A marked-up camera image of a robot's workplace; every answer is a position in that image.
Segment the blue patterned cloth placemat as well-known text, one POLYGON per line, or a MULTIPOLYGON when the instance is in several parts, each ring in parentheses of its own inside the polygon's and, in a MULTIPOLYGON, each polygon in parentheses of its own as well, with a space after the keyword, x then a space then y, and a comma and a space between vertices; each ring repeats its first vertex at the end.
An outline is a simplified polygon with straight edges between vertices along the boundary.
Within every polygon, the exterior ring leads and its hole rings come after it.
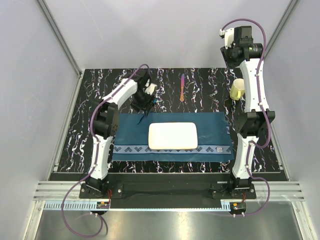
POLYGON ((114 161, 228 162, 234 159, 229 123, 222 112, 122 113, 116 133, 114 161), (195 123, 198 146, 190 150, 152 150, 148 145, 152 123, 195 123))

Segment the white rectangular plate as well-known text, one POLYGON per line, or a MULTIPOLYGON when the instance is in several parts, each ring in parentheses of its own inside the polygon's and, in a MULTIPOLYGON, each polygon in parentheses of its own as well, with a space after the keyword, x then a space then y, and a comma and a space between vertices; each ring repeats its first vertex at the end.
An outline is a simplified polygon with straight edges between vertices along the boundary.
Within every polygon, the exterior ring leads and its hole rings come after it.
POLYGON ((198 147, 197 127, 193 122, 152 123, 148 129, 151 150, 193 150, 198 147))

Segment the yellow mug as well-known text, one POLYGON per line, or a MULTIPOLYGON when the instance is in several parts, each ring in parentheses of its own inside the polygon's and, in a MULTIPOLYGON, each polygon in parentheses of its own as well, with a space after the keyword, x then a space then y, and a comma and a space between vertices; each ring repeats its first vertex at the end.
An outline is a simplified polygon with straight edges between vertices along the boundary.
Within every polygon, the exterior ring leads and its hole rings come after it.
POLYGON ((237 78, 233 81, 230 88, 229 96, 232 100, 238 101, 245 94, 245 81, 242 78, 237 78))

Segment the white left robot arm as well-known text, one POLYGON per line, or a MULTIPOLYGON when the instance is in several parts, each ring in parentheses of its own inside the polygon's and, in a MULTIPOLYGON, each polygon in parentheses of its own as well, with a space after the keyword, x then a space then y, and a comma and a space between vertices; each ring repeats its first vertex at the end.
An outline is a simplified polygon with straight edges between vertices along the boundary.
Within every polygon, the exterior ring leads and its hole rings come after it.
POLYGON ((120 107, 132 98, 130 106, 147 116, 154 106, 156 88, 150 70, 138 68, 125 76, 111 93, 94 100, 95 108, 89 122, 92 159, 88 176, 83 181, 95 197, 103 198, 108 193, 108 159, 112 140, 120 126, 120 107))

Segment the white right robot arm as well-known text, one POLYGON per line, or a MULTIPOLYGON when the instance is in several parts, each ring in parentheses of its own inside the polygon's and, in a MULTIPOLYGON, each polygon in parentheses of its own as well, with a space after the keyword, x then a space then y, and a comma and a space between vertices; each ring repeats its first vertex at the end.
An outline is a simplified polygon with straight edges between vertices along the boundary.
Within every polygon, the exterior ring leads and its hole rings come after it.
POLYGON ((249 198, 255 192, 251 167, 254 151, 258 148, 259 134, 271 130, 271 122, 276 116, 270 110, 265 95, 265 50, 263 44, 254 42, 251 26, 222 28, 219 35, 224 39, 220 51, 226 66, 229 69, 239 67, 241 70, 245 96, 244 111, 234 119, 237 150, 226 192, 231 198, 249 198))

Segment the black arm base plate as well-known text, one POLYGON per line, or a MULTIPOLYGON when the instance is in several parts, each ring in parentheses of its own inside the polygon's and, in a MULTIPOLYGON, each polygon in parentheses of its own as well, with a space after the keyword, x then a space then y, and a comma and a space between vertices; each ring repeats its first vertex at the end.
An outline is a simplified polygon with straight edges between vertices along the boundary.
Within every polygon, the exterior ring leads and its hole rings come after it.
POLYGON ((195 195, 213 199, 257 198, 251 179, 234 180, 230 173, 111 173, 106 180, 86 180, 80 185, 81 199, 124 199, 134 194, 195 195))

